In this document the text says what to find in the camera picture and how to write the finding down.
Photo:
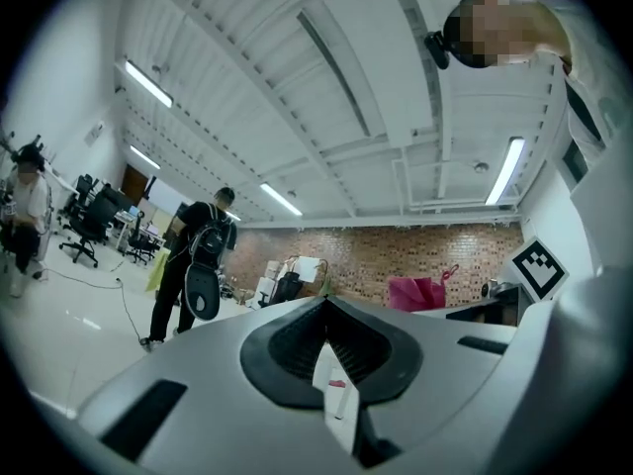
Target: sneaker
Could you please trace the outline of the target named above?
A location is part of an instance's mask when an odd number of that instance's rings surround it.
[[[157,346],[162,345],[163,341],[149,339],[148,337],[143,337],[140,339],[139,343],[140,343],[140,346],[142,346],[143,350],[145,350],[147,353],[150,353]]]
[[[14,298],[22,297],[24,293],[24,282],[26,279],[26,275],[22,274],[18,269],[14,270],[13,276],[11,277],[11,287],[9,288],[9,295]]]

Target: person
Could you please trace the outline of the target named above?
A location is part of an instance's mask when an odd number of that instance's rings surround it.
[[[629,70],[580,0],[461,0],[435,36],[473,68],[523,63],[538,52],[557,56],[572,109],[570,133],[588,168],[605,140],[633,129]]]
[[[42,176],[44,158],[34,144],[22,148],[17,168],[7,179],[7,191],[15,202],[15,215],[5,221],[0,233],[2,245],[16,254],[9,294],[18,298],[24,292],[29,261],[38,252],[45,232],[48,187]]]
[[[209,222],[216,221],[221,226],[223,247],[229,250],[235,248],[237,230],[232,219],[226,214],[226,210],[234,199],[233,190],[224,187],[216,193],[213,204],[196,202],[174,219],[172,230],[178,237],[165,264],[156,303],[151,314],[149,337],[140,340],[140,345],[145,350],[152,351],[165,340],[172,307],[178,294],[184,289],[187,268],[192,262],[189,244],[198,230]],[[220,265],[220,258],[220,254],[215,255],[215,262],[212,262],[212,266],[216,269]],[[194,324],[194,316],[187,307],[184,291],[180,303],[180,320],[178,327],[173,332],[174,335],[188,331]]]

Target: white ceiling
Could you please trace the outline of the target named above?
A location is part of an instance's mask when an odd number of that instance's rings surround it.
[[[361,1],[350,0],[350,12]],[[421,40],[458,0],[373,1],[386,10],[376,26],[393,23],[396,32],[393,54],[374,40],[367,59],[355,32],[344,32],[340,0],[124,0],[115,64],[122,139],[187,197],[208,200],[232,186],[245,227],[517,220],[561,121],[560,69],[539,57],[483,70],[452,61],[438,72]],[[302,12],[334,56],[356,112]],[[174,98],[171,109],[125,73],[126,58]],[[483,208],[514,136],[527,145],[502,198],[507,206]],[[479,161],[490,170],[476,173]],[[263,181],[304,216],[261,191]]]

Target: ceiling light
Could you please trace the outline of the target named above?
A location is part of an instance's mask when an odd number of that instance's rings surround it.
[[[231,213],[230,211],[225,211],[225,213],[227,215],[229,215],[231,218],[233,218],[234,220],[237,220],[238,222],[241,222],[241,218],[238,217],[237,215],[234,215],[233,213]]]
[[[512,173],[516,168],[518,160],[521,158],[521,152],[523,151],[524,146],[524,138],[512,138],[510,140],[510,146],[507,149],[507,154],[505,155],[503,167],[501,168],[501,172],[498,175],[495,186],[493,187],[493,191],[491,192],[491,195],[488,196],[488,200],[486,201],[487,206],[497,203],[499,197],[503,193],[503,190],[505,190],[507,183],[512,177]]]
[[[167,93],[161,90],[155,82],[153,82],[151,79],[149,79],[149,77],[138,70],[138,67],[136,67],[136,65],[134,65],[129,60],[126,61],[126,72],[136,81],[138,81],[143,88],[145,88],[165,106],[171,107],[174,99],[172,99],[169,95],[167,95]]]
[[[270,195],[273,199],[275,199],[279,204],[282,204],[286,209],[288,209],[293,215],[300,217],[302,212],[295,208],[292,204],[290,204],[286,199],[284,199],[279,192],[274,190],[268,183],[262,183],[259,185],[261,189]]]
[[[155,161],[153,161],[151,158],[147,158],[144,154],[142,154],[140,151],[138,151],[138,149],[136,149],[134,146],[130,146],[130,149],[136,153],[138,156],[140,156],[143,160],[145,160],[147,163],[153,165],[154,167],[156,167],[157,169],[160,169],[160,165],[158,165]]]

